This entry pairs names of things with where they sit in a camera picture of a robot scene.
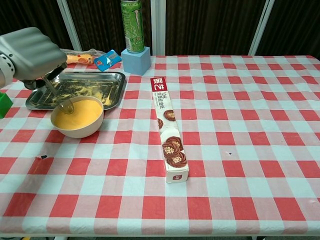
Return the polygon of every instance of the bowl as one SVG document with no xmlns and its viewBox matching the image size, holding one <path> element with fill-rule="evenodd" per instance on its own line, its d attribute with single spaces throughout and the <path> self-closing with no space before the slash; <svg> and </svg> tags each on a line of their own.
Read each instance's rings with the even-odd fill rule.
<svg viewBox="0 0 320 240">
<path fill-rule="evenodd" d="M 71 130 L 62 129 L 62 128 L 59 128 L 55 125 L 57 114 L 61 111 L 56 106 L 55 109 L 51 113 L 51 117 L 50 117 L 51 123 L 60 133 L 66 135 L 67 137 L 75 138 L 75 139 L 88 137 L 88 136 L 92 135 L 93 133 L 95 133 L 100 128 L 100 126 L 104 120 L 104 105 L 98 98 L 93 97 L 93 96 L 76 96 L 76 97 L 70 98 L 70 101 L 72 103 L 76 103 L 81 100 L 93 100 L 93 101 L 96 101 L 97 103 L 99 103 L 99 105 L 101 107 L 101 114 L 92 123 L 90 123 L 86 126 L 83 126 L 81 128 L 71 129 Z"/>
</svg>

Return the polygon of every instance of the metal tray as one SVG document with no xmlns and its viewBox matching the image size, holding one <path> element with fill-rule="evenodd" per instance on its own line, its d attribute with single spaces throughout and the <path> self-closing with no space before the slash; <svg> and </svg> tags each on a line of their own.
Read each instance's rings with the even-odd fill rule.
<svg viewBox="0 0 320 240">
<path fill-rule="evenodd" d="M 52 80 L 58 93 L 67 98 L 93 96 L 101 100 L 103 109 L 117 105 L 126 76 L 120 72 L 62 72 Z M 25 102 L 30 110 L 53 110 L 56 97 L 47 86 L 37 88 Z"/>
</svg>

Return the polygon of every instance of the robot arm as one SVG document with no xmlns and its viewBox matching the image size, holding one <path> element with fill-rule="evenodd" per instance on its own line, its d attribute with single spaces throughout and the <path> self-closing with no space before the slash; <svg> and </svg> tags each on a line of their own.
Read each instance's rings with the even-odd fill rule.
<svg viewBox="0 0 320 240">
<path fill-rule="evenodd" d="M 67 55 L 36 27 L 0 35 L 0 88 L 13 78 L 35 89 L 36 79 L 52 71 L 52 80 L 66 67 Z"/>
</svg>

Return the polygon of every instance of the dark curtain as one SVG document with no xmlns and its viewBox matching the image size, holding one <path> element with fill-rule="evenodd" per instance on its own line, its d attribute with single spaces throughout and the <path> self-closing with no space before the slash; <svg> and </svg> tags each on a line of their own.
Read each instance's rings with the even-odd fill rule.
<svg viewBox="0 0 320 240">
<path fill-rule="evenodd" d="M 0 0 L 0 35 L 37 27 L 63 49 L 73 49 L 56 0 Z"/>
<path fill-rule="evenodd" d="M 247 55 L 264 0 L 166 0 L 166 55 Z"/>
<path fill-rule="evenodd" d="M 126 48 L 120 0 L 68 0 L 84 51 L 96 49 L 120 54 Z M 142 0 L 144 44 L 152 45 L 150 0 Z"/>
<path fill-rule="evenodd" d="M 256 54 L 320 59 L 320 1 L 276 0 Z"/>
</svg>

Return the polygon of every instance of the tablecloth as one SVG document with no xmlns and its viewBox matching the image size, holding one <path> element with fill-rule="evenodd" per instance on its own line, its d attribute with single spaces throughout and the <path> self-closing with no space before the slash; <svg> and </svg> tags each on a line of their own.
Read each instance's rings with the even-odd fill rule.
<svg viewBox="0 0 320 240">
<path fill-rule="evenodd" d="M 21 82 L 1 90 L 13 100 L 0 120 L 2 235 L 320 235 L 317 59 L 152 57 L 144 76 L 125 75 L 119 105 L 83 139 L 28 110 Z M 187 182 L 165 182 L 153 77 L 167 81 Z"/>
</svg>

